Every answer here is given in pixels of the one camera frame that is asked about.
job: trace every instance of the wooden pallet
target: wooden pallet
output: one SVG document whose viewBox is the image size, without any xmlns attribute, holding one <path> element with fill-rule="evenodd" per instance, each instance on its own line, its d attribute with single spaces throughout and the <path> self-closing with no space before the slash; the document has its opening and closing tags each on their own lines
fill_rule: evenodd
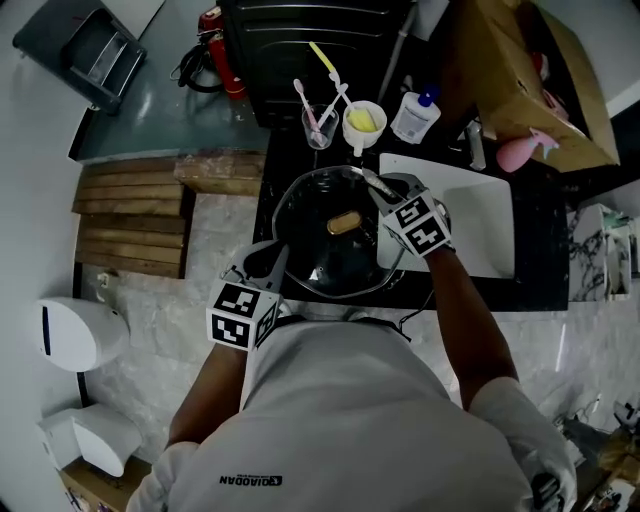
<svg viewBox="0 0 640 512">
<path fill-rule="evenodd" d="M 195 193 L 170 159 L 86 167 L 73 211 L 82 215 L 76 261 L 184 278 Z"/>
<path fill-rule="evenodd" d="M 200 194 L 260 195 L 266 153 L 218 149 L 178 159 L 174 176 Z"/>
</svg>

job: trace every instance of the pink spray bottle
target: pink spray bottle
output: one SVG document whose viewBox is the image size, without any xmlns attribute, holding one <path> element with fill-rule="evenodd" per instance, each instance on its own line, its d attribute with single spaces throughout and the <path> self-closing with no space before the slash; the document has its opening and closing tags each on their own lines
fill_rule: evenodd
<svg viewBox="0 0 640 512">
<path fill-rule="evenodd" d="M 515 139 L 504 144 L 496 153 L 498 165 L 506 172 L 514 172 L 520 169 L 533 154 L 538 144 L 544 147 L 544 158 L 547 159 L 549 151 L 559 148 L 560 145 L 546 133 L 529 128 L 531 137 Z"/>
</svg>

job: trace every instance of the fire extinguisher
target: fire extinguisher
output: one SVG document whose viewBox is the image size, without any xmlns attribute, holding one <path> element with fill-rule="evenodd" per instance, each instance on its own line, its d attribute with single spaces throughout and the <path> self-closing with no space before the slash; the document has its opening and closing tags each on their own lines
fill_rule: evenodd
<svg viewBox="0 0 640 512">
<path fill-rule="evenodd" d="M 231 99 L 246 97 L 244 83 L 229 66 L 227 52 L 224 45 L 224 26 L 220 7 L 205 12 L 198 20 L 199 43 L 194 46 L 171 73 L 178 85 L 185 85 L 198 92 L 217 92 L 224 89 Z M 197 76 L 202 69 L 216 71 L 221 84 L 202 85 L 197 82 Z M 174 78 L 175 72 L 180 70 L 179 78 Z"/>
</svg>

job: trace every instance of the cardboard box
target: cardboard box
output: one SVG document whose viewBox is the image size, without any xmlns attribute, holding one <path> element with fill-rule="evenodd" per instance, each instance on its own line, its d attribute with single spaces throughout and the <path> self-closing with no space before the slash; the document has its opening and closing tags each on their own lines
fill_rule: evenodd
<svg viewBox="0 0 640 512">
<path fill-rule="evenodd" d="M 530 127 L 555 139 L 560 148 L 549 153 L 546 163 L 561 172 L 619 164 L 604 98 L 577 36 L 530 2 L 509 4 L 452 4 L 437 102 L 443 125 L 453 127 L 475 106 L 499 141 L 527 137 Z M 571 122 L 547 106 L 532 51 L 549 57 Z M 545 161 L 540 147 L 533 158 Z"/>
<path fill-rule="evenodd" d="M 82 458 L 74 460 L 59 472 L 65 488 L 71 489 L 98 512 L 99 506 L 106 506 L 112 512 L 125 512 L 129 498 L 142 479 L 151 472 L 151 465 L 130 457 L 124 474 L 119 477 L 108 475 Z"/>
</svg>

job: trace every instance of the plastic bottle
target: plastic bottle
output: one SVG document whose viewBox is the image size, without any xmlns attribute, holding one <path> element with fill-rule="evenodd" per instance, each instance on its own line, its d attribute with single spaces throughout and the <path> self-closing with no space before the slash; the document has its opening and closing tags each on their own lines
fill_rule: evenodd
<svg viewBox="0 0 640 512">
<path fill-rule="evenodd" d="M 429 128 L 440 118 L 440 109 L 433 103 L 438 93 L 434 85 L 425 87 L 422 94 L 406 93 L 391 123 L 393 133 L 409 144 L 420 144 Z"/>
<path fill-rule="evenodd" d="M 549 151 L 559 148 L 560 145 L 546 133 L 529 128 L 530 137 L 522 137 L 504 144 L 496 153 L 498 165 L 506 172 L 514 172 L 520 169 L 531 158 L 538 144 L 544 148 L 544 159 L 547 159 Z"/>
</svg>

